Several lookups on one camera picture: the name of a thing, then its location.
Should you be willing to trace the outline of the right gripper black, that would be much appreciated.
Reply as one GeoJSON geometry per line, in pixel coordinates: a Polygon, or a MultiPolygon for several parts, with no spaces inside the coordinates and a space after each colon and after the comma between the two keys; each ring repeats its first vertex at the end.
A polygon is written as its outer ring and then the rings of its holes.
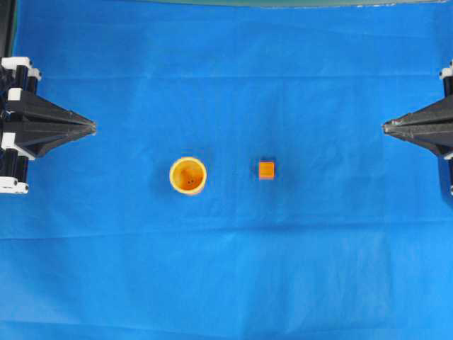
{"type": "Polygon", "coordinates": [[[440,72],[444,98],[400,118],[385,122],[384,134],[428,149],[441,158],[438,161],[440,190],[446,204],[452,205],[452,61],[440,72]],[[393,127],[442,123],[442,132],[417,133],[415,130],[390,130],[393,127]]]}

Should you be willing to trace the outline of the left gripper white blocks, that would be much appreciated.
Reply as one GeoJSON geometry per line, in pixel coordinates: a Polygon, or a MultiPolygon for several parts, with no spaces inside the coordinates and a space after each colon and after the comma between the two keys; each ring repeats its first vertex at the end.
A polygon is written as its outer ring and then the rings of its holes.
{"type": "Polygon", "coordinates": [[[35,95],[41,78],[29,58],[1,58],[2,193],[27,193],[30,160],[96,133],[92,120],[35,95]],[[57,123],[10,123],[12,112],[57,123]]]}

